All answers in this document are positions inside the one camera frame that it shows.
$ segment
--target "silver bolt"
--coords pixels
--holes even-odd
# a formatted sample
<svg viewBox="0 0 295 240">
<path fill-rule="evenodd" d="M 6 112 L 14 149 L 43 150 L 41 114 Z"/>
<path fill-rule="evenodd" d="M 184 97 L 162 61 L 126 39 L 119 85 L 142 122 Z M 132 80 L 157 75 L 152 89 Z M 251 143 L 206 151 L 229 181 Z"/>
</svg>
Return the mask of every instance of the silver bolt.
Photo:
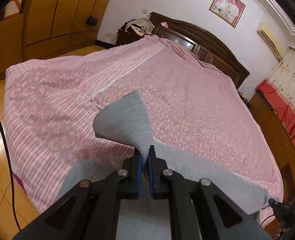
<svg viewBox="0 0 295 240">
<path fill-rule="evenodd" d="M 201 184 L 203 186 L 209 186 L 211 184 L 211 181 L 207 178 L 201 179 Z"/>
<path fill-rule="evenodd" d="M 127 170 L 125 170 L 125 169 L 118 170 L 118 175 L 119 176 L 126 176 L 127 175 Z"/>
<path fill-rule="evenodd" d="M 87 179 L 83 179 L 79 182 L 80 187 L 89 187 L 89 185 L 90 185 L 90 181 Z"/>
<path fill-rule="evenodd" d="M 170 169 L 165 169 L 163 171 L 163 175 L 165 175 L 165 176 L 171 176 L 172 174 L 173 174 L 173 171 Z"/>
</svg>

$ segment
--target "wall socket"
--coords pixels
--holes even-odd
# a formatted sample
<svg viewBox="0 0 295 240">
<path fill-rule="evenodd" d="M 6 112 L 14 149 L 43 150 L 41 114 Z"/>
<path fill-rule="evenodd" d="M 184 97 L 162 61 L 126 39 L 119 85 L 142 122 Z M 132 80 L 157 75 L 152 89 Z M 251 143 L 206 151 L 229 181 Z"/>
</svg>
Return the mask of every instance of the wall socket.
<svg viewBox="0 0 295 240">
<path fill-rule="evenodd" d="M 109 37 L 109 38 L 113 38 L 114 37 L 114 34 L 113 33 L 106 33 L 105 36 L 106 37 Z"/>
</svg>

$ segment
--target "curtain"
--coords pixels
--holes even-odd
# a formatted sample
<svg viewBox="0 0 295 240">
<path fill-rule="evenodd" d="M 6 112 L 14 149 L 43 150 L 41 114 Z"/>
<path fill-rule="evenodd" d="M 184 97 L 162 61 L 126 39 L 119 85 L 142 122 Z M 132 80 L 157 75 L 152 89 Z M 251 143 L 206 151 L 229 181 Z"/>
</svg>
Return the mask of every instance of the curtain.
<svg viewBox="0 0 295 240">
<path fill-rule="evenodd" d="M 295 146 L 295 51 L 290 50 L 257 89 L 269 101 Z"/>
</svg>

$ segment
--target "bed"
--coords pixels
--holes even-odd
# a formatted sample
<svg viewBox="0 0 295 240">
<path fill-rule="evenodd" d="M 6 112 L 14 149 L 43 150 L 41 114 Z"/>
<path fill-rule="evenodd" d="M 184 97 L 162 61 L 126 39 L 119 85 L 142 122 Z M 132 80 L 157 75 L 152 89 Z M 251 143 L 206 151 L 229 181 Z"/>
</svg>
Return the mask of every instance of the bed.
<svg viewBox="0 0 295 240">
<path fill-rule="evenodd" d="M 78 159 L 117 169 L 132 155 L 132 147 L 96 138 L 92 122 L 133 90 L 156 141 L 209 158 L 282 200 L 280 171 L 236 90 L 249 72 L 206 30 L 156 13 L 151 21 L 156 35 L 129 45 L 7 70 L 6 138 L 32 203 L 48 208 Z"/>
</svg>

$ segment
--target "wooden headboard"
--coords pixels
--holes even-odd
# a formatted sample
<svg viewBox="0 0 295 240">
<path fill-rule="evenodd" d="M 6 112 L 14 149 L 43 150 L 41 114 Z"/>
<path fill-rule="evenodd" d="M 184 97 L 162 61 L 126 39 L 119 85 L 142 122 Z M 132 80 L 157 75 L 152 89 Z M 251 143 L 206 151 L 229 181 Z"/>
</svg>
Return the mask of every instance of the wooden headboard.
<svg viewBox="0 0 295 240">
<path fill-rule="evenodd" d="M 207 30 L 155 12 L 151 13 L 150 21 L 155 26 L 153 34 L 176 41 L 197 55 L 201 61 L 213 64 L 233 80 L 236 88 L 249 75 L 249 71 L 238 62 L 229 48 Z M 169 28 L 163 27 L 162 22 L 167 22 Z"/>
</svg>

